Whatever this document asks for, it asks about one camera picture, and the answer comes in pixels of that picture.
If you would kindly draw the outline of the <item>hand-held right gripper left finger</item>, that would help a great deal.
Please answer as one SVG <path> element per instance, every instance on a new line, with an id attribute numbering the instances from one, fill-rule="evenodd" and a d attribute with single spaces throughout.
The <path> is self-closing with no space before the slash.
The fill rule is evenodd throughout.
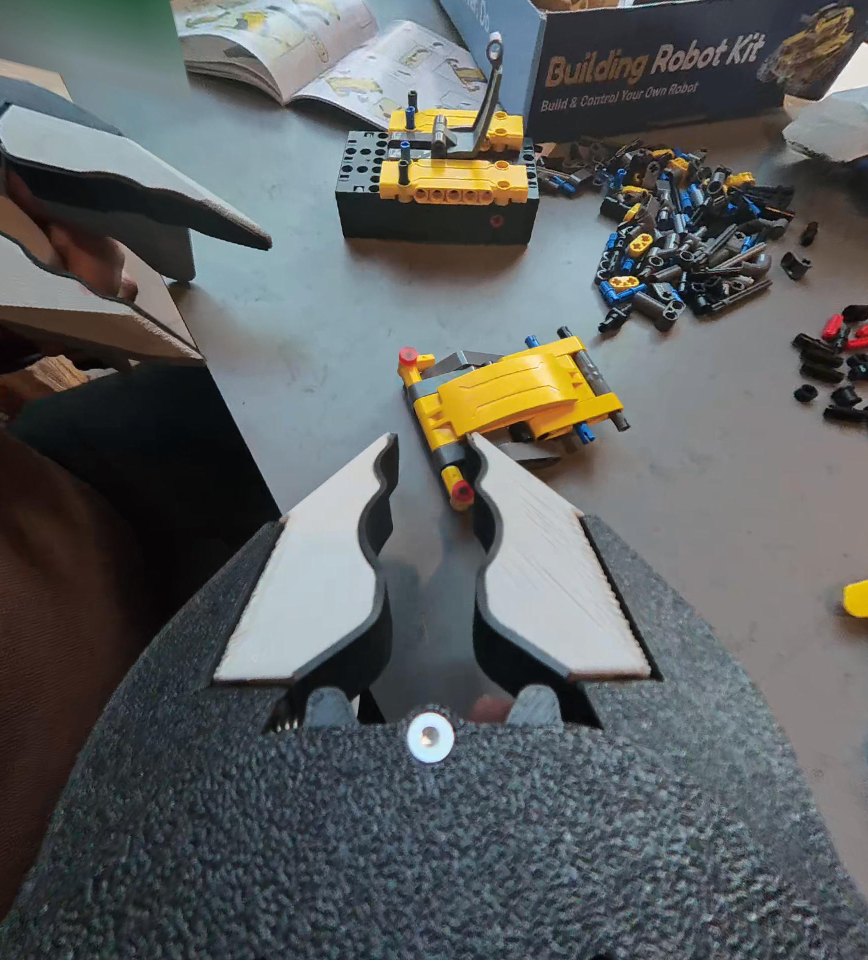
<path id="1" fill-rule="evenodd" d="M 275 689 L 277 714 L 357 714 L 393 626 L 380 551 L 393 531 L 398 436 L 380 436 L 276 524 L 214 669 L 223 690 Z"/>

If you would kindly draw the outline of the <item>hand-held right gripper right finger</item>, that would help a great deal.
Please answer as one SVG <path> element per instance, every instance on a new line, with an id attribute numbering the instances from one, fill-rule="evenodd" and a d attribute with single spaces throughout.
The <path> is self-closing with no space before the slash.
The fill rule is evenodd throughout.
<path id="1" fill-rule="evenodd" d="M 512 698 L 542 687 L 560 716 L 596 716 L 590 685 L 657 679 L 657 665 L 584 512 L 483 436 L 469 436 L 473 651 Z"/>

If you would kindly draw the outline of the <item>grey desk with wooden edge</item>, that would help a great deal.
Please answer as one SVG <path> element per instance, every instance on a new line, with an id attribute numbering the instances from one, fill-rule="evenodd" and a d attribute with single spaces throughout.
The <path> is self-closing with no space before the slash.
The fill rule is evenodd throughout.
<path id="1" fill-rule="evenodd" d="M 598 201 L 543 198 L 523 249 L 347 242 L 334 200 L 355 123 L 287 109 L 251 88 L 191 78 L 107 83 L 106 69 L 51 64 L 73 99 L 258 222 L 271 251 L 194 236 L 195 286 L 180 310 L 282 509 L 381 433 L 400 437 L 391 579 L 392 661 L 375 697 L 468 707 L 490 685 L 467 619 L 480 550 L 448 507 L 406 408 L 396 357 L 416 347 L 509 352 L 565 325 L 592 342 L 607 234 Z M 783 153 L 780 113 L 665 131 L 674 146 L 769 184 L 796 186 L 820 232 L 800 282 L 773 270 L 756 302 L 657 335 L 642 320 L 595 361 L 631 429 L 607 426 L 544 474 L 620 535 L 742 662 L 785 730 L 848 873 L 868 901 L 868 624 L 842 616 L 868 578 L 868 434 L 792 397 L 791 340 L 842 306 L 868 304 L 868 213 Z"/>

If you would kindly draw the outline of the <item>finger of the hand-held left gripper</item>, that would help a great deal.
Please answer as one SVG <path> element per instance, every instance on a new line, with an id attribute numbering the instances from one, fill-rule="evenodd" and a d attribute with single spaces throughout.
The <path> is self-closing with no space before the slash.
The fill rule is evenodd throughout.
<path id="1" fill-rule="evenodd" d="M 97 293 L 0 231 L 0 325 L 96 357 L 203 365 L 162 276 L 128 248 L 124 253 L 138 286 L 134 300 Z"/>
<path id="2" fill-rule="evenodd" d="M 126 136 L 13 104 L 0 115 L 0 147 L 52 214 L 133 252 L 190 252 L 193 233 L 272 247 L 257 223 Z"/>

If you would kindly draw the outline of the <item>black and yellow brick block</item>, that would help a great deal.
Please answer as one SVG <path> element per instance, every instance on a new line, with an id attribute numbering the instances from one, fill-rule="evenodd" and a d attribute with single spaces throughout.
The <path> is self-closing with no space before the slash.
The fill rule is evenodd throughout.
<path id="1" fill-rule="evenodd" d="M 345 239 L 526 246 L 540 202 L 524 117 L 500 108 L 503 38 L 488 37 L 476 112 L 419 110 L 417 92 L 386 130 L 351 130 L 335 202 Z"/>

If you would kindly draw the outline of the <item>green board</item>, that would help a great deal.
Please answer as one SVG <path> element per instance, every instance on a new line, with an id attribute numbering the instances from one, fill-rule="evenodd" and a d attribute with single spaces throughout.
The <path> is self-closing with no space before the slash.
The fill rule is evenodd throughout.
<path id="1" fill-rule="evenodd" d="M 169 2 L 0 1 L 0 56 L 157 62 L 178 53 Z"/>

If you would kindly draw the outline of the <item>pile of blue grey connectors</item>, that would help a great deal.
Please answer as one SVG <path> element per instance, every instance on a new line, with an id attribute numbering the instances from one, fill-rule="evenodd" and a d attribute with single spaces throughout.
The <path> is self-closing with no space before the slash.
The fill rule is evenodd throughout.
<path id="1" fill-rule="evenodd" d="M 610 227 L 592 281 L 600 338 L 636 317 L 666 335 L 686 314 L 714 319 L 771 288 L 771 247 L 795 219 L 796 189 L 707 156 L 641 139 L 541 145 L 540 188 L 593 193 Z"/>

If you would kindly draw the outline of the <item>blue cardboard kit box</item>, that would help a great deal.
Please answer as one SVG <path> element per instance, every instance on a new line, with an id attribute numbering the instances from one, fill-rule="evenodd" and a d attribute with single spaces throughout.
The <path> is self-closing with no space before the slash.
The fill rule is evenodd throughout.
<path id="1" fill-rule="evenodd" d="M 868 38 L 868 1 L 619 2 L 546 9 L 441 1 L 499 101 L 536 141 L 745 119 L 826 95 Z"/>

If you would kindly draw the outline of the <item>clear plastic bag of parts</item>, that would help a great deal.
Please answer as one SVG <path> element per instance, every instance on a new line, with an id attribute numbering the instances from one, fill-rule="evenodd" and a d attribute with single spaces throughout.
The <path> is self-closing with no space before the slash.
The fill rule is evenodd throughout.
<path id="1" fill-rule="evenodd" d="M 868 187 L 868 86 L 797 108 L 782 137 L 798 155 L 843 169 Z"/>

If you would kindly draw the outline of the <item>yellow and grey brick assembly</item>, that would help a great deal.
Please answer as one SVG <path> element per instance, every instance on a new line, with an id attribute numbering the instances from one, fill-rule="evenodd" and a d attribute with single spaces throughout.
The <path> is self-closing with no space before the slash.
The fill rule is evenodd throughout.
<path id="1" fill-rule="evenodd" d="M 563 438 L 587 445 L 603 422 L 619 432 L 630 428 L 593 354 L 566 327 L 552 342 L 530 336 L 511 354 L 456 351 L 403 390 L 437 474 L 459 464 L 473 487 L 470 435 L 494 438 L 514 462 L 542 469 L 560 461 Z"/>

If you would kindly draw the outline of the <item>pile of black red pins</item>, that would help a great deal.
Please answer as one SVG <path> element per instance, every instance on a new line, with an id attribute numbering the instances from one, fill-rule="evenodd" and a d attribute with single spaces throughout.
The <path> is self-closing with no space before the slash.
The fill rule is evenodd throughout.
<path id="1" fill-rule="evenodd" d="M 790 345 L 800 377 L 793 400 L 816 406 L 828 424 L 868 434 L 868 305 L 843 307 L 820 333 L 797 333 Z"/>

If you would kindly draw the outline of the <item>instruction booklet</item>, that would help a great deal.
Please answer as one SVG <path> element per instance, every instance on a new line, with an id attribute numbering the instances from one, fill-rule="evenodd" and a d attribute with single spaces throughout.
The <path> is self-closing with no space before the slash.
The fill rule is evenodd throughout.
<path id="1" fill-rule="evenodd" d="M 316 101 L 387 129 L 415 90 L 420 110 L 476 113 L 487 80 L 471 54 L 421 25 L 383 30 L 361 1 L 171 2 L 189 73 L 287 106 Z"/>

